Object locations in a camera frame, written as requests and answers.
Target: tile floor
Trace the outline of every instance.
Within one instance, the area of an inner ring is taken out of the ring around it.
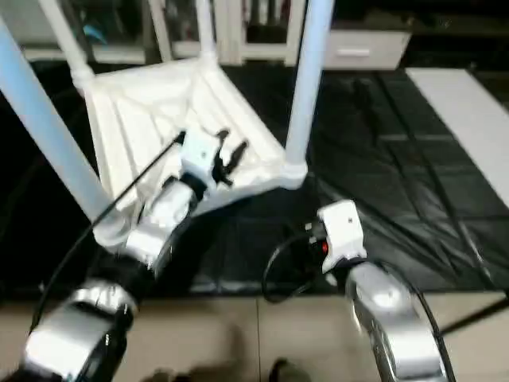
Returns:
[[[432,295],[444,325],[495,301],[499,294]],[[16,365],[30,319],[29,306],[0,309],[0,370]],[[509,380],[509,311],[447,337],[459,382]],[[378,381],[365,336],[343,298],[296,298],[272,306],[256,298],[149,302],[130,332],[115,381],[139,382],[155,370],[190,372],[197,382],[265,381],[286,357],[313,381]]]

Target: drawer handle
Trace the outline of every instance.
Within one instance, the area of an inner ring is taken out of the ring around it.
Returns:
[[[369,57],[371,50],[363,48],[339,48],[336,50],[336,55],[339,57]]]

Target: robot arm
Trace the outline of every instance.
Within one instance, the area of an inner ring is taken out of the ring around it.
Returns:
[[[328,243],[322,271],[341,261],[360,260],[346,278],[355,320],[367,332],[381,380],[447,382],[444,361],[429,324],[414,308],[408,287],[370,263],[355,204],[341,201],[318,211]]]
[[[182,172],[142,210],[119,253],[104,256],[89,279],[29,335],[19,369],[6,380],[109,381],[126,349],[138,306],[171,260],[192,212],[238,165],[247,144],[220,158],[227,131],[189,131]]]

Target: white drawer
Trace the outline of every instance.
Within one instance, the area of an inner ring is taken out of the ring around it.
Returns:
[[[394,69],[409,39],[406,32],[333,30],[328,35],[324,67]]]

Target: black floor mat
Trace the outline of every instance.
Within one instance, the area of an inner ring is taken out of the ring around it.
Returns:
[[[225,70],[284,143],[293,69]],[[84,102],[67,67],[38,72],[94,166]],[[0,291],[4,298],[35,298],[87,220],[5,101],[0,113],[0,155],[8,165],[0,190]],[[276,189],[197,219],[153,296],[259,294],[274,246],[313,219],[321,205],[343,197],[358,205],[368,254],[397,264],[423,290],[509,286],[507,208],[404,72],[326,72],[309,163],[299,190]],[[282,259],[272,289],[290,290],[300,282],[297,252]],[[102,254],[89,238],[56,295],[80,283],[87,265]],[[325,282],[310,291],[331,292]]]

